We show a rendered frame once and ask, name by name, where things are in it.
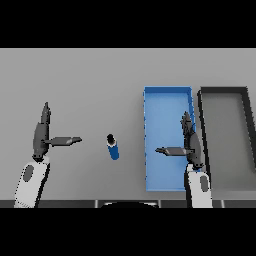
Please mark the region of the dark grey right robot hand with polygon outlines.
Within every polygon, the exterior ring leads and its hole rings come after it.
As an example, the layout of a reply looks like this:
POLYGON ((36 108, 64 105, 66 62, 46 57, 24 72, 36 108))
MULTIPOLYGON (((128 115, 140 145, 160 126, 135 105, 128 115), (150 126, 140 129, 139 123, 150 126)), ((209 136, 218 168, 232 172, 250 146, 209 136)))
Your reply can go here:
POLYGON ((192 119, 187 111, 184 112, 180 123, 183 131, 184 146, 160 147, 156 148, 155 151, 165 156, 185 156, 188 163, 192 165, 192 168, 199 170, 203 167, 201 146, 192 119))

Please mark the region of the dark grey rectangular bin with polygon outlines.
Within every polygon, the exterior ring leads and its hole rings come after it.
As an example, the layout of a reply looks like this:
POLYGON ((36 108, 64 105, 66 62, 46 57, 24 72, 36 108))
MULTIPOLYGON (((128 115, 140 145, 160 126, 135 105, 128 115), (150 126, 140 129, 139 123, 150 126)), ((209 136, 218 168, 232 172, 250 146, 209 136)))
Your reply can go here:
POLYGON ((256 129, 246 86, 197 93, 206 170, 214 192, 256 192, 256 129))

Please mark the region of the blue rectangular bin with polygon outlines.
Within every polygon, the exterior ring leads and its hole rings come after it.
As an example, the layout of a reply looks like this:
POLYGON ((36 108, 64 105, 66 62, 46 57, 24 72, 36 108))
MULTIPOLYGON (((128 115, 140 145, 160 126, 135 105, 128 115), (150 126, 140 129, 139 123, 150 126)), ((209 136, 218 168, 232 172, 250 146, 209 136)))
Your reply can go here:
POLYGON ((192 88, 145 86, 143 97, 146 191, 184 191, 186 157, 165 156, 156 149, 184 147, 180 123, 184 112, 188 112, 192 123, 195 123, 192 88))

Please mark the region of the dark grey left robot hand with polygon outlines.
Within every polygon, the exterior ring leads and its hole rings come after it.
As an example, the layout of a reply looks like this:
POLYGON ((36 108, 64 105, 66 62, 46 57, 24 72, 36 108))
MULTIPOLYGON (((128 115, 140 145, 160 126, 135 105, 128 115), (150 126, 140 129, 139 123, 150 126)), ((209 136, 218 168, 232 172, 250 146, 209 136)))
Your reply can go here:
POLYGON ((81 137, 50 137, 51 109, 48 103, 44 104, 40 121, 37 123, 33 137, 33 155, 36 162, 42 162, 48 153, 49 147, 71 146, 81 142, 81 137))

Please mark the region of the blue pipe with dark end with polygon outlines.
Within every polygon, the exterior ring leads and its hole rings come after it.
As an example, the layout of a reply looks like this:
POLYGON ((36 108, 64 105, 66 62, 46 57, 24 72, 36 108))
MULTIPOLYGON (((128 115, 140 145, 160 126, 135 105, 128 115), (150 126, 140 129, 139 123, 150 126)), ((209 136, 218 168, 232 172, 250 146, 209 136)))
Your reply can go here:
POLYGON ((118 144, 117 140, 112 134, 107 135, 107 148, 111 159, 117 160, 119 158, 118 144))

